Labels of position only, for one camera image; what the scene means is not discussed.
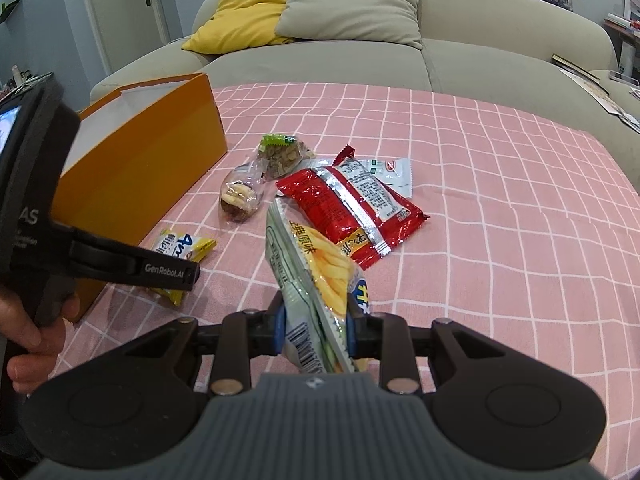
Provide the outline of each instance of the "tablecloth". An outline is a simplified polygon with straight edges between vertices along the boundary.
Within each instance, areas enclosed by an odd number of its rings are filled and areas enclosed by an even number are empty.
[[[348,143],[357,156],[412,160],[413,201],[431,219],[366,272],[375,310],[421,326],[451,317],[573,374],[607,409],[593,463],[610,478],[640,466],[640,199],[597,140],[425,91],[255,84],[214,94],[229,152],[145,242],[164,227],[215,238],[195,291],[176,309],[146,290],[108,286],[69,327],[57,372],[176,316],[212,323],[266,307],[276,291],[264,260],[273,185],[258,214],[231,227],[219,218],[218,191],[262,134],[290,133],[321,156]],[[197,146],[179,156],[188,149]],[[432,388],[426,361],[418,364]],[[265,370],[294,371],[283,358],[259,358],[254,381]]]

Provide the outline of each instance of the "sofa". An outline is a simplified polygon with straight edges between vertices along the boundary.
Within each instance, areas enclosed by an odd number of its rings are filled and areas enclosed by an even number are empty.
[[[193,32],[212,17],[218,1],[204,1]],[[640,136],[550,63],[558,54],[597,75],[611,97],[640,118],[640,102],[628,86],[608,78],[617,62],[603,28],[540,0],[420,0],[418,23],[421,51],[373,41],[297,41],[213,57],[182,50],[183,38],[108,76],[90,99],[126,84],[193,72],[206,73],[212,88],[327,82],[452,94],[591,133],[640,191]]]

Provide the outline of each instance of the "person's hand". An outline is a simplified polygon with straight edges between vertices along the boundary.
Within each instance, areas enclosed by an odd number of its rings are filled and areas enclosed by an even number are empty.
[[[65,346],[62,318],[75,317],[79,309],[80,301],[74,295],[65,301],[62,316],[52,326],[38,329],[18,295],[0,285],[0,333],[29,352],[11,358],[6,366],[16,392],[30,394],[49,378]]]

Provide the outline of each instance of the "door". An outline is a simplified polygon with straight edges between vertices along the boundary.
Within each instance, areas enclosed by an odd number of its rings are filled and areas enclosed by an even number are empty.
[[[112,72],[161,47],[153,0],[88,0]]]

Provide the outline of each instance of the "yellow pillow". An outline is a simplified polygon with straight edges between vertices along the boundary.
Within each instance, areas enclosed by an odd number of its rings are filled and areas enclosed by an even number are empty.
[[[291,43],[275,27],[287,0],[220,0],[207,23],[182,46],[200,54],[227,54],[254,46]]]

